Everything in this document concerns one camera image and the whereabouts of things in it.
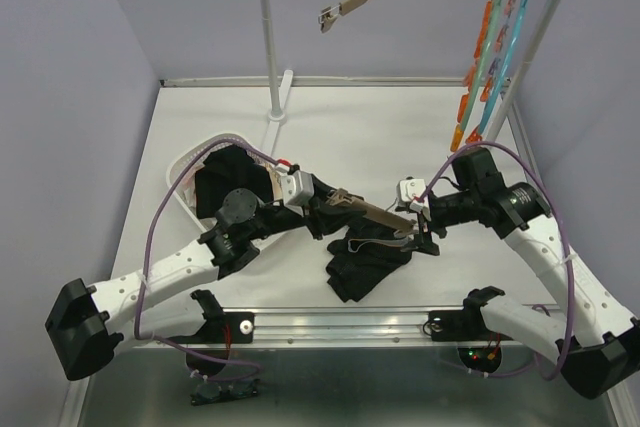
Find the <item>black shorts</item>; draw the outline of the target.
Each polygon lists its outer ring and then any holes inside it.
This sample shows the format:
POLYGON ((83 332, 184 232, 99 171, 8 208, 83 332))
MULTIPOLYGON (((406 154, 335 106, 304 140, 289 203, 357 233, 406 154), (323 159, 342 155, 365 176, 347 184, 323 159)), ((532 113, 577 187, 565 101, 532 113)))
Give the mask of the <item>black shorts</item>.
POLYGON ((327 245, 332 259, 325 270, 328 285, 342 302, 361 301, 387 276, 412 259, 410 251, 367 240, 394 240, 394 230, 368 219, 348 224, 342 239, 327 245))
POLYGON ((235 189, 248 189, 265 203, 274 200, 267 169, 236 145, 210 153, 194 178, 198 219, 212 218, 235 189))

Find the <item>black underwear beige waistband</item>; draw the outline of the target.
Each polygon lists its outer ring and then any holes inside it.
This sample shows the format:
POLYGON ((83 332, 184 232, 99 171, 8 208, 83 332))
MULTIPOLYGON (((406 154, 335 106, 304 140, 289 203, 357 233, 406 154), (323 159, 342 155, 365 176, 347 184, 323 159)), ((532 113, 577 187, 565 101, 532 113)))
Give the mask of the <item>black underwear beige waistband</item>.
POLYGON ((291 169, 291 166, 292 166, 291 162, 286 159, 280 158, 280 159, 277 159, 274 163, 271 163, 255 155, 253 155, 252 158, 258 165, 263 167, 269 174, 273 198, 275 201, 280 201, 283 198, 282 188, 281 188, 281 178, 286 176, 289 173, 289 170, 291 169))

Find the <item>green plastic clip hanger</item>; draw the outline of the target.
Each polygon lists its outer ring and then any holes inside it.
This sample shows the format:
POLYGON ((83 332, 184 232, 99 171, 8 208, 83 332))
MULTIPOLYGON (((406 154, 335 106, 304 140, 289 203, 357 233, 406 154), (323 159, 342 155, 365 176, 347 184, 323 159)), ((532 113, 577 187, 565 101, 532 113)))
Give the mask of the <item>green plastic clip hanger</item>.
POLYGON ((480 101, 486 74, 495 53, 493 41, 502 26, 503 0, 487 0, 483 12, 481 28, 475 44, 472 64, 463 79, 466 92, 461 96, 449 150, 457 151, 471 131, 479 124, 484 103, 480 101))

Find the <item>blue plastic clip hanger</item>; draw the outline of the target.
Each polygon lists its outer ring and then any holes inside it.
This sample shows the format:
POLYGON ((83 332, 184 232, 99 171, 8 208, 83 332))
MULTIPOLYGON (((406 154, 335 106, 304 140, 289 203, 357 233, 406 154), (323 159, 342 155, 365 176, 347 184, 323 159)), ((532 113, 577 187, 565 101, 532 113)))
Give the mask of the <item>blue plastic clip hanger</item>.
POLYGON ((480 141, 487 129, 499 94, 507 79, 515 49, 517 47, 528 0, 503 0, 501 4, 502 26, 495 36, 493 48, 495 56, 488 67, 486 82, 480 95, 484 109, 479 124, 471 131, 465 143, 480 141))

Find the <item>white underwear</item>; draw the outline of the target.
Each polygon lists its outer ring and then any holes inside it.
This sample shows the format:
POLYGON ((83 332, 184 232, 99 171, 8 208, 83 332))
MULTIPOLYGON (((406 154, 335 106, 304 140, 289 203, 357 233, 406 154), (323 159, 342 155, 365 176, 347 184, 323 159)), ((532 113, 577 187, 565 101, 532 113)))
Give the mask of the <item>white underwear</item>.
POLYGON ((188 208, 195 209, 197 205, 196 188, 195 188, 195 174, 191 173, 185 176, 181 181, 182 198, 185 205, 188 208))

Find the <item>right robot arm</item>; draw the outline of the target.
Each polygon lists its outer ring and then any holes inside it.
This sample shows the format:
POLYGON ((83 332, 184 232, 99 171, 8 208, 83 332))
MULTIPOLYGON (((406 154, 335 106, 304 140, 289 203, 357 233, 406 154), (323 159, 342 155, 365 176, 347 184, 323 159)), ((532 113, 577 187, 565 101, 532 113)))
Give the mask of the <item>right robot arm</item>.
POLYGON ((495 232, 531 269, 565 318, 526 307, 503 290, 474 289, 457 310, 433 310, 423 326, 435 342, 471 342, 499 334, 553 363, 562 376, 595 399, 639 370, 639 318, 617 301, 570 246, 554 202, 535 176, 506 185, 493 159, 495 142, 479 141, 452 154, 445 165, 457 192, 433 194, 433 181, 407 178, 396 186, 397 208, 418 217, 407 248, 438 254, 431 236, 477 222, 495 232))

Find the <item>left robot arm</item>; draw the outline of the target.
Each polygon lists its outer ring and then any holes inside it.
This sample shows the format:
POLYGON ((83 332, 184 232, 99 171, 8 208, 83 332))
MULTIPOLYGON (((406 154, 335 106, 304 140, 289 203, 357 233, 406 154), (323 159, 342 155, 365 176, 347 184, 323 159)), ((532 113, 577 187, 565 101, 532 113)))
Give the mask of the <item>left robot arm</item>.
POLYGON ((342 201, 337 190, 312 175, 306 179, 302 191, 271 201, 245 187, 236 188, 222 198, 212 228, 175 253, 159 261, 144 258, 141 269, 116 279, 67 282, 45 321, 65 377, 87 378, 134 346, 154 341, 175 346, 186 332, 183 322, 164 321, 145 331, 142 320, 144 312, 183 292, 194 293, 201 305, 190 314, 188 329, 199 340, 215 339, 223 318, 200 290, 256 259, 256 241, 300 228, 322 239, 364 217, 357 200, 342 201))

